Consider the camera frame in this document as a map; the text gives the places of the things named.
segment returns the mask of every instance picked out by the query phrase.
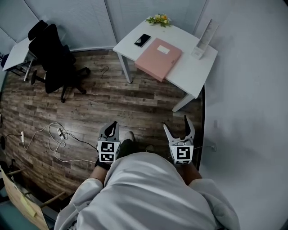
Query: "dark pants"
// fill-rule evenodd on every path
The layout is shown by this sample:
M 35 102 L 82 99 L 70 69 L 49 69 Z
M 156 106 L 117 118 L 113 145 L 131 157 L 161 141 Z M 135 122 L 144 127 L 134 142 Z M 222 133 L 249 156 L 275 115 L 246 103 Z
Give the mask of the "dark pants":
M 119 154 L 117 156 L 117 159 L 123 157 L 123 156 L 128 156 L 132 153 L 138 153 L 139 148 L 137 142 L 133 142 L 130 139 L 127 139 L 123 141 L 123 143 L 120 145 L 120 150 Z

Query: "pink box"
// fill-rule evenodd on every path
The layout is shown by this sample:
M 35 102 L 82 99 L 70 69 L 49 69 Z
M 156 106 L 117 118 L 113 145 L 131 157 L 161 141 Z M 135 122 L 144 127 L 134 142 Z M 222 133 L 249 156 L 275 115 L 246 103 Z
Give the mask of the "pink box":
M 156 38 L 135 61 L 135 66 L 163 81 L 181 54 L 181 49 Z

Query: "yellow paper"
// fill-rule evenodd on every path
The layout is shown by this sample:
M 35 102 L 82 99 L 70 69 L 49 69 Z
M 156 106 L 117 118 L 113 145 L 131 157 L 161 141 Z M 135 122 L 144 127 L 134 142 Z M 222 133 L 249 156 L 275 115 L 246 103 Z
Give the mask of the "yellow paper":
M 36 211 L 31 207 L 31 205 L 27 202 L 27 199 L 25 198 L 24 195 L 21 196 L 20 199 L 21 203 L 23 204 L 23 206 L 25 207 L 25 209 L 28 211 L 28 213 L 32 216 L 35 217 L 36 216 Z

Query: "white table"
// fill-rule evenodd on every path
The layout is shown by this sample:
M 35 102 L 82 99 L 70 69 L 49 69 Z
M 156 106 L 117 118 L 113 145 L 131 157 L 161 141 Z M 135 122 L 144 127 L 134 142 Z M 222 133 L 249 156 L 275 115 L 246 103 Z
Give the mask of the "white table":
M 17 43 L 16 45 L 13 46 L 13 48 L 12 48 L 12 50 L 11 50 L 7 60 L 6 60 L 3 71 L 5 71 L 9 68 L 12 68 L 14 66 L 20 65 L 26 61 L 27 55 L 29 53 L 30 42 L 31 41 L 28 38 L 25 38 L 24 40 L 20 41 L 19 43 Z M 33 59 L 31 60 L 29 67 L 26 69 L 24 81 L 26 80 L 26 78 L 29 74 L 29 70 L 31 68 L 32 61 L 33 61 Z
M 143 34 L 150 35 L 151 39 L 140 48 L 134 45 L 134 43 Z M 132 83 L 132 78 L 126 58 L 136 61 L 155 38 L 160 38 L 183 51 L 175 66 L 166 76 L 168 81 L 187 93 L 172 109 L 173 112 L 176 112 L 188 102 L 198 97 L 218 51 L 208 46 L 202 58 L 197 60 L 191 56 L 191 53 L 199 41 L 198 38 L 175 26 L 166 28 L 160 27 L 160 25 L 150 26 L 147 22 L 143 21 L 113 49 L 118 54 L 124 74 L 129 83 Z

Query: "black phone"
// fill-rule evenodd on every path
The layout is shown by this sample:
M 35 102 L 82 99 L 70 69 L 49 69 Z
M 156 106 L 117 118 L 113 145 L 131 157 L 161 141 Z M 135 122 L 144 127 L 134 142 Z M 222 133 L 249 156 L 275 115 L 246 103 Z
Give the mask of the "black phone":
M 147 34 L 143 34 L 137 41 L 135 41 L 135 45 L 139 47 L 143 47 L 145 43 L 151 38 L 151 36 Z

